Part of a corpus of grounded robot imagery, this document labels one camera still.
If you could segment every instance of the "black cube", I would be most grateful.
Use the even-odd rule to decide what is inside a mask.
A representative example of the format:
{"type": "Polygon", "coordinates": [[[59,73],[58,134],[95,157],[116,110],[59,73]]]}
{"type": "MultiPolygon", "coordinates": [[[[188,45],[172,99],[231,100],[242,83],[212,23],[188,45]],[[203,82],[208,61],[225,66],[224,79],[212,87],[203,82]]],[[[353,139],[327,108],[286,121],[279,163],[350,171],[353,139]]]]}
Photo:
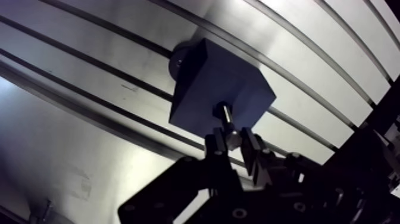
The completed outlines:
{"type": "Polygon", "coordinates": [[[258,68],[203,39],[179,65],[170,123],[204,137],[222,126],[213,110],[226,102],[236,128],[253,127],[275,98],[258,68]]]}

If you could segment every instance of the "screw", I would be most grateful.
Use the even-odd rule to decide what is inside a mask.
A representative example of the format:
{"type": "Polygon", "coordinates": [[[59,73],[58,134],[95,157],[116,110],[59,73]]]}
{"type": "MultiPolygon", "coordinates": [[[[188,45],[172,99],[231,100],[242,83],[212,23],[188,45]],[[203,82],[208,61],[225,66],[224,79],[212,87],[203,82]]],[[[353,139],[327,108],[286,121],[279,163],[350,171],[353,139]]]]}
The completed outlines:
{"type": "Polygon", "coordinates": [[[271,150],[266,148],[266,149],[262,150],[262,152],[265,153],[265,154],[269,154],[269,153],[271,153],[271,150]]]}
{"type": "Polygon", "coordinates": [[[176,67],[180,67],[181,64],[182,64],[182,60],[178,60],[178,61],[176,62],[176,67]]]}

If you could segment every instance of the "brushed metal surface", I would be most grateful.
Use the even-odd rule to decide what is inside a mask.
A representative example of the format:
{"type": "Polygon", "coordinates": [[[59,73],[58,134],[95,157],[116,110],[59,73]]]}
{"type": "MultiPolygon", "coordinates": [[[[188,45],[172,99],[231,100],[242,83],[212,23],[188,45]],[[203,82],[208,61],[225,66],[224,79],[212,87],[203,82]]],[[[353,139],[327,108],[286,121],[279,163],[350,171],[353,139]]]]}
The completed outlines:
{"type": "Polygon", "coordinates": [[[389,76],[396,80],[400,73],[400,50],[367,4],[357,0],[329,0],[326,3],[357,33],[389,76]]]}
{"type": "Polygon", "coordinates": [[[386,31],[388,31],[392,40],[396,43],[397,47],[400,49],[400,24],[399,20],[396,18],[392,10],[389,8],[385,0],[365,0],[366,3],[372,4],[379,15],[375,15],[378,18],[381,16],[385,24],[386,31]]]}
{"type": "Polygon", "coordinates": [[[371,112],[369,105],[357,92],[317,54],[246,2],[171,2],[212,22],[258,50],[326,99],[356,126],[371,112]]]}
{"type": "Polygon", "coordinates": [[[173,163],[3,78],[0,88],[1,163],[31,200],[51,199],[76,224],[119,223],[118,206],[173,163]]]}
{"type": "Polygon", "coordinates": [[[332,57],[377,104],[390,86],[353,39],[314,1],[262,0],[332,57]]]}
{"type": "MultiPolygon", "coordinates": [[[[137,23],[139,23],[140,21],[143,20],[143,17],[146,18],[146,15],[141,15],[141,13],[137,14],[131,13],[131,11],[135,11],[140,6],[143,6],[143,3],[141,3],[141,1],[135,1],[135,3],[137,3],[135,4],[132,1],[119,0],[117,7],[120,7],[120,10],[116,6],[113,7],[113,10],[118,11],[117,14],[119,16],[117,18],[108,14],[108,12],[111,11],[110,5],[112,3],[110,3],[110,1],[107,0],[101,0],[101,1],[63,0],[63,2],[68,3],[81,10],[87,11],[107,21],[111,21],[114,24],[121,26],[124,29],[131,30],[138,35],[146,37],[147,39],[150,39],[155,43],[160,44],[163,47],[166,47],[168,49],[171,48],[171,46],[166,45],[164,43],[165,41],[163,41],[159,36],[152,36],[149,35],[147,32],[144,32],[145,30],[137,29],[135,24],[132,22],[136,21],[137,23]]],[[[156,5],[150,2],[147,2],[147,4],[148,5],[146,5],[145,9],[151,8],[153,10],[153,8],[156,8],[157,10],[162,10],[162,8],[157,7],[156,5]]],[[[155,21],[157,20],[162,20],[162,21],[169,20],[170,23],[182,24],[182,26],[180,27],[182,30],[182,34],[180,32],[173,33],[174,30],[168,30],[168,29],[164,30],[164,36],[166,36],[167,38],[175,38],[178,40],[183,40],[185,38],[187,39],[188,37],[187,36],[185,37],[186,33],[185,30],[186,29],[191,30],[192,29],[191,27],[193,27],[193,24],[190,24],[187,21],[186,23],[184,23],[185,20],[178,16],[171,17],[171,14],[169,14],[169,17],[159,16],[155,19],[155,21]]],[[[154,25],[155,29],[159,27],[155,25],[155,22],[153,22],[152,24],[154,25]]],[[[198,36],[197,38],[204,35],[205,34],[203,33],[201,33],[200,35],[197,33],[198,36]]],[[[215,36],[211,37],[214,41],[218,40],[217,37],[215,36]]],[[[229,50],[235,53],[238,52],[237,49],[234,49],[232,47],[230,47],[229,50]]],[[[275,72],[271,71],[266,66],[259,65],[259,67],[261,68],[261,71],[264,73],[267,80],[270,82],[270,85],[273,87],[275,93],[279,96],[274,102],[273,108],[293,118],[298,123],[305,126],[307,129],[319,134],[322,138],[324,138],[325,140],[327,140],[336,147],[340,147],[346,141],[346,139],[351,135],[352,131],[350,130],[349,127],[346,127],[345,124],[340,122],[340,120],[338,120],[335,116],[330,114],[321,105],[317,104],[309,96],[304,94],[298,88],[289,83],[287,80],[278,77],[275,72]]]]}
{"type": "MultiPolygon", "coordinates": [[[[132,89],[132,87],[131,89],[127,89],[124,86],[129,86],[128,83],[82,60],[74,58],[65,52],[12,29],[7,25],[0,24],[0,30],[2,30],[3,33],[1,39],[4,40],[0,43],[1,48],[135,115],[141,116],[168,130],[172,130],[195,142],[203,144],[202,138],[185,132],[168,123],[169,102],[141,89],[137,89],[136,91],[135,88],[132,89]],[[40,52],[41,57],[37,57],[37,52],[40,52]]],[[[324,163],[331,156],[332,151],[323,145],[282,121],[271,121],[274,119],[270,116],[266,116],[266,118],[263,117],[258,122],[260,126],[270,127],[273,124],[282,126],[274,127],[273,125],[274,128],[269,128],[268,131],[259,132],[266,141],[281,148],[285,146],[284,148],[287,148],[288,151],[294,150],[304,153],[310,156],[310,158],[315,158],[319,163],[324,163]],[[290,134],[293,140],[290,141],[292,147],[288,148],[287,141],[285,141],[284,138],[274,137],[276,133],[275,130],[279,129],[292,130],[290,134]]],[[[186,151],[193,149],[188,148],[183,150],[184,153],[186,153],[186,151]]],[[[243,161],[240,153],[233,153],[232,157],[243,161]]]]}

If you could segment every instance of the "mounting hole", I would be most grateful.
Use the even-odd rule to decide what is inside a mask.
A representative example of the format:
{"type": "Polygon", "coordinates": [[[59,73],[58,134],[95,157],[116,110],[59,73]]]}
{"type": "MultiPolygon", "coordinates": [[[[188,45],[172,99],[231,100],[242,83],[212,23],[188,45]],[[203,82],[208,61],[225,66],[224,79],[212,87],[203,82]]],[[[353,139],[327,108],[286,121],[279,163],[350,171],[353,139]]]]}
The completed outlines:
{"type": "Polygon", "coordinates": [[[127,204],[124,209],[125,211],[133,211],[136,207],[131,205],[131,204],[127,204]]]}
{"type": "Polygon", "coordinates": [[[234,209],[232,211],[232,216],[235,219],[244,219],[247,216],[247,211],[245,209],[242,209],[242,208],[234,209]]]}
{"type": "Polygon", "coordinates": [[[305,212],[305,204],[301,203],[301,202],[296,202],[293,207],[295,208],[295,210],[300,211],[301,213],[305,212]]]}

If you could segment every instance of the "black mechanical part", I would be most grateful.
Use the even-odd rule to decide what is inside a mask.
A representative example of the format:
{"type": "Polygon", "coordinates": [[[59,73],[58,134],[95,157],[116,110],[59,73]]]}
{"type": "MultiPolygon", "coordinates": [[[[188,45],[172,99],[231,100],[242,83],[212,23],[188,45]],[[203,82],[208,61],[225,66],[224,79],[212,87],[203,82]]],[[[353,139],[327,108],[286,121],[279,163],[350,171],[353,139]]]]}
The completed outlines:
{"type": "Polygon", "coordinates": [[[278,158],[250,128],[243,128],[240,150],[261,188],[244,191],[229,162],[224,130],[215,128],[205,137],[205,158],[177,161],[120,207],[121,222],[172,223],[198,190],[208,189],[210,199],[187,223],[397,223],[400,201],[385,181],[390,166],[378,153],[382,145],[365,131],[375,150],[366,156],[376,161],[347,163],[339,154],[336,160],[343,164],[332,160],[322,166],[298,153],[278,158]]]}

